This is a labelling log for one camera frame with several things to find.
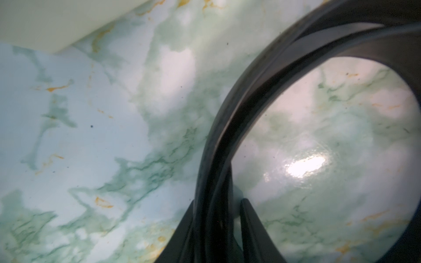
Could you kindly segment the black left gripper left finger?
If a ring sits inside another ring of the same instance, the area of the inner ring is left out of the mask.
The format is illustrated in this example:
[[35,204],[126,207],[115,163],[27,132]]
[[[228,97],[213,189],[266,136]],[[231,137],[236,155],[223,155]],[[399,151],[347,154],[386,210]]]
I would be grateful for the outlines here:
[[173,236],[155,263],[194,263],[193,206],[191,202]]

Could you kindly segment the black leather belt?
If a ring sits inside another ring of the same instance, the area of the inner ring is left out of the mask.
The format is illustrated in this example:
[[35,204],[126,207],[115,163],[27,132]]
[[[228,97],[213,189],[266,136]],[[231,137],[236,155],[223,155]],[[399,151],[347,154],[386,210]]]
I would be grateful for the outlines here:
[[420,1],[329,1],[282,32],[251,63],[223,102],[209,133],[193,207],[195,261],[234,256],[231,160],[269,105],[310,70],[354,57],[394,70],[421,96]]

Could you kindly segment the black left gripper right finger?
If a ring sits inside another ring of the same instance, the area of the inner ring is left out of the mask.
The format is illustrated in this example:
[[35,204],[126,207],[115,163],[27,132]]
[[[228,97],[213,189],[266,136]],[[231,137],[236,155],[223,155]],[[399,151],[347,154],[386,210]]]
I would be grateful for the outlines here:
[[240,218],[245,263],[287,263],[246,198],[240,203]]

